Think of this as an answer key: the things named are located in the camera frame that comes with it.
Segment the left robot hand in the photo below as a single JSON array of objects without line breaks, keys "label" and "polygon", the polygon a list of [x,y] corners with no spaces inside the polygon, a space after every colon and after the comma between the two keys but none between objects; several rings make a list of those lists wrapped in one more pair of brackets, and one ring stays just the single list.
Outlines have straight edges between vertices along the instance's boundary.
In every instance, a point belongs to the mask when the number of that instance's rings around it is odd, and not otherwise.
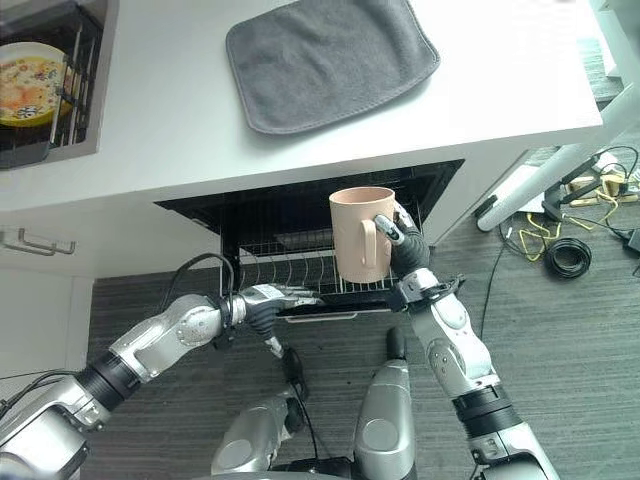
[{"label": "left robot hand", "polygon": [[277,314],[301,306],[324,303],[316,291],[301,286],[280,284],[253,285],[241,290],[239,296],[245,305],[244,322],[279,359],[283,358],[285,348],[274,333]]}]

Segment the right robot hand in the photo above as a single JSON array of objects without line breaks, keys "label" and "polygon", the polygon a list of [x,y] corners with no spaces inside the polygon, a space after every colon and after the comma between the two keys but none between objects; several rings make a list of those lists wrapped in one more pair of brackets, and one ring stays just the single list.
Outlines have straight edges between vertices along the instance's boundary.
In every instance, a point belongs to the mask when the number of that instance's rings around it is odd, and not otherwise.
[{"label": "right robot hand", "polygon": [[411,215],[399,202],[394,202],[391,218],[378,214],[374,217],[374,225],[391,244],[390,266],[397,278],[429,267],[429,246]]}]

